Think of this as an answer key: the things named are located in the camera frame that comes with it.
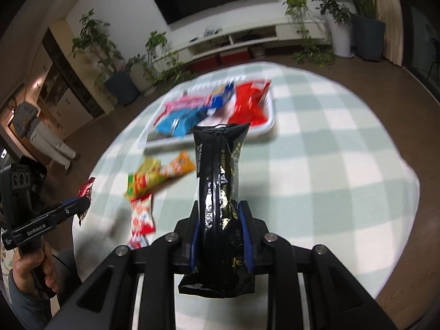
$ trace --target person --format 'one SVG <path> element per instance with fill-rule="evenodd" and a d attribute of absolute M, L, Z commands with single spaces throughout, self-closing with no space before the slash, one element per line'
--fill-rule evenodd
<path fill-rule="evenodd" d="M 37 117 L 37 114 L 38 108 L 26 101 L 21 102 L 15 108 L 12 118 L 15 132 L 18 137 L 29 139 L 30 143 L 44 155 L 63 165 L 67 174 L 70 160 L 77 159 L 79 155 L 52 133 L 49 126 Z"/>
<path fill-rule="evenodd" d="M 67 258 L 74 259 L 72 249 L 65 254 L 68 254 Z M 45 240 L 43 249 L 26 254 L 16 249 L 9 273 L 9 294 L 11 309 L 26 330 L 42 330 L 52 319 L 50 300 L 40 296 L 30 272 L 39 265 L 45 273 L 46 285 L 57 293 L 60 306 L 81 285 L 74 261 L 73 266 L 69 265 L 69 273 L 63 272 L 61 267 L 57 268 L 52 250 Z"/>

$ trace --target white plastic basket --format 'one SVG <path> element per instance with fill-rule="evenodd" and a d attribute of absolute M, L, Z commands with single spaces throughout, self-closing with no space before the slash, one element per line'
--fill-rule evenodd
<path fill-rule="evenodd" d="M 140 137 L 137 140 L 137 145 L 139 148 L 148 150 L 148 149 L 155 149 L 155 148 L 161 148 L 166 146 L 173 146 L 173 145 L 185 145 L 188 143 L 194 142 L 193 134 L 185 135 L 184 137 L 167 137 L 166 139 L 157 139 L 157 140 L 147 140 L 148 135 L 150 133 L 155 132 L 155 126 L 154 122 L 159 117 L 159 115 L 164 110 L 165 103 L 175 100 L 182 96 L 182 93 L 186 90 L 188 92 L 188 95 L 210 95 L 212 91 L 222 85 L 227 84 L 230 82 L 245 82 L 247 80 L 258 80 L 255 75 L 254 76 L 238 76 L 234 78 L 226 78 L 226 79 L 220 79 L 216 80 L 215 82 L 208 82 L 208 83 L 199 83 L 195 84 L 191 88 L 183 88 L 181 86 L 176 86 L 168 92 L 168 94 L 165 95 L 161 105 L 158 107 L 154 115 L 148 120 L 148 123 L 146 124 L 144 130 L 142 131 Z M 274 108 L 273 108 L 273 98 L 272 98 L 272 92 L 271 88 L 269 88 L 266 96 L 260 101 L 260 104 L 263 107 L 263 110 L 265 112 L 265 115 L 268 117 L 268 121 L 264 124 L 258 125 L 258 126 L 252 126 L 247 134 L 247 139 L 253 139 L 260 135 L 263 135 L 267 132 L 269 132 L 275 123 L 275 115 L 274 115 Z"/>

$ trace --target hand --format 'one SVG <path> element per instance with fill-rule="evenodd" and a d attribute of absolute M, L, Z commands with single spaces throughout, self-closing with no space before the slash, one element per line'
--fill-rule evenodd
<path fill-rule="evenodd" d="M 43 249 L 35 249 L 33 252 L 21 255 L 16 249 L 12 258 L 12 275 L 15 285 L 22 292 L 39 298 L 40 294 L 35 287 L 34 279 L 30 271 L 41 264 L 43 272 L 46 275 L 45 283 L 55 293 L 59 290 L 59 278 L 55 268 L 55 262 L 51 248 L 46 241 Z"/>

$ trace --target green and white checkered tablecloth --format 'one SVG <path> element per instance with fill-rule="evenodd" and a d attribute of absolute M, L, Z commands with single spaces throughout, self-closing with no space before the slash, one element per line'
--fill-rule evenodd
<path fill-rule="evenodd" d="M 372 296 L 386 283 L 408 239 L 419 202 L 419 180 L 371 110 L 343 86 L 273 63 L 251 63 L 201 76 L 176 88 L 239 75 L 272 80 L 274 128 L 244 143 L 239 198 L 269 230 L 292 244 L 326 244 Z M 96 164 L 92 204 L 73 223 L 78 273 L 84 280 L 130 235 L 127 174 L 144 158 L 136 144 L 161 98 L 118 135 Z M 194 150 L 188 147 L 194 158 Z M 155 154 L 162 163 L 177 151 Z M 155 238 L 188 217 L 195 173 L 155 194 Z M 256 293 L 216 300 L 176 293 L 178 329 L 265 329 L 267 284 Z"/>

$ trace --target screw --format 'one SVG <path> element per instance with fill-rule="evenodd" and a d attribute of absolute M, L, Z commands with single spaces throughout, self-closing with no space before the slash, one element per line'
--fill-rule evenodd
<path fill-rule="evenodd" d="M 174 233 L 174 232 L 170 232 L 170 233 L 168 233 L 168 234 L 165 235 L 165 239 L 166 239 L 168 242 L 174 242 L 174 241 L 177 241 L 177 238 L 179 238 L 179 235 L 178 235 L 177 233 Z"/>
<path fill-rule="evenodd" d="M 278 236 L 275 233 L 266 233 L 265 240 L 268 242 L 275 242 L 278 239 Z"/>
<path fill-rule="evenodd" d="M 128 253 L 127 246 L 119 246 L 115 250 L 116 255 L 126 255 Z"/>
<path fill-rule="evenodd" d="M 322 255 L 322 254 L 326 254 L 328 252 L 328 248 L 326 246 L 324 246 L 323 244 L 317 244 L 315 246 L 315 252 Z"/>

